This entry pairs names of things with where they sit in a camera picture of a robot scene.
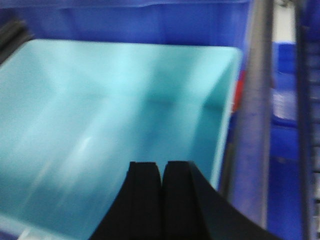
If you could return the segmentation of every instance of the light blue plastic bin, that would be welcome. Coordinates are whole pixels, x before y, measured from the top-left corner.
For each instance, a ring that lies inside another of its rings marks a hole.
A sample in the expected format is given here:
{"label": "light blue plastic bin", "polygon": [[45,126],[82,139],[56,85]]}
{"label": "light blue plastic bin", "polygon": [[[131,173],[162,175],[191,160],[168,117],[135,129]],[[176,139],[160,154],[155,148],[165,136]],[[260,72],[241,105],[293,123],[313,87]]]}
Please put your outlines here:
{"label": "light blue plastic bin", "polygon": [[130,161],[192,160],[216,187],[241,52],[33,40],[0,66],[0,212],[87,239]]}

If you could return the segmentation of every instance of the white surface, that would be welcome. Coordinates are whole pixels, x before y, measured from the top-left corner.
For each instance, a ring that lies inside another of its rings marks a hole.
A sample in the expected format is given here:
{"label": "white surface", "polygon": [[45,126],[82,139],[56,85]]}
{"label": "white surface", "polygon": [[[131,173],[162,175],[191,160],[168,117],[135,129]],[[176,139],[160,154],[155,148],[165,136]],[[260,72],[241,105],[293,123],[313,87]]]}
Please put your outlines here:
{"label": "white surface", "polygon": [[295,42],[295,15],[294,6],[282,7],[275,1],[273,16],[273,41]]}

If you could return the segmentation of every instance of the bin rim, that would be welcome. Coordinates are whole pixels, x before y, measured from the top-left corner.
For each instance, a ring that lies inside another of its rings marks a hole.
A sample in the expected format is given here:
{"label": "bin rim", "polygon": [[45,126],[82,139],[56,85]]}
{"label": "bin rim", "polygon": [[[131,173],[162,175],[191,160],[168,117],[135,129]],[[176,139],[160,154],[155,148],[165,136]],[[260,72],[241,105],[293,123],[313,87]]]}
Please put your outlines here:
{"label": "bin rim", "polygon": [[0,9],[56,7],[69,8],[101,8],[131,7],[141,8],[152,5],[174,4],[244,4],[252,0],[2,0]]}

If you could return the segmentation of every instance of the blue shelf bin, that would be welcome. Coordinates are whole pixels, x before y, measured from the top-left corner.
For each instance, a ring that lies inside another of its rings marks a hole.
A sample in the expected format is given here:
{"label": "blue shelf bin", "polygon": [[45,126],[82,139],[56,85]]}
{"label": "blue shelf bin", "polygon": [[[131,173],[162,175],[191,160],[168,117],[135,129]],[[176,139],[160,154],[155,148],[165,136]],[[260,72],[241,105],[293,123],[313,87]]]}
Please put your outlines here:
{"label": "blue shelf bin", "polygon": [[236,47],[252,0],[3,0],[37,39]]}
{"label": "blue shelf bin", "polygon": [[273,43],[272,122],[283,127],[297,127],[297,93],[293,42]]}

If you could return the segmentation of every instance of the metal rail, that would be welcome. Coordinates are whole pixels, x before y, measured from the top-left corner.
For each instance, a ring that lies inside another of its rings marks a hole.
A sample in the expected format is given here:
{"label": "metal rail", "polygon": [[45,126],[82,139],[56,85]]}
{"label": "metal rail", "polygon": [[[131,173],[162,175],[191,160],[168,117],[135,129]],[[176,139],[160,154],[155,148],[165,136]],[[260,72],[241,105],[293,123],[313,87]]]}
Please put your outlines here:
{"label": "metal rail", "polygon": [[256,0],[228,199],[265,228],[269,175],[273,0]]}

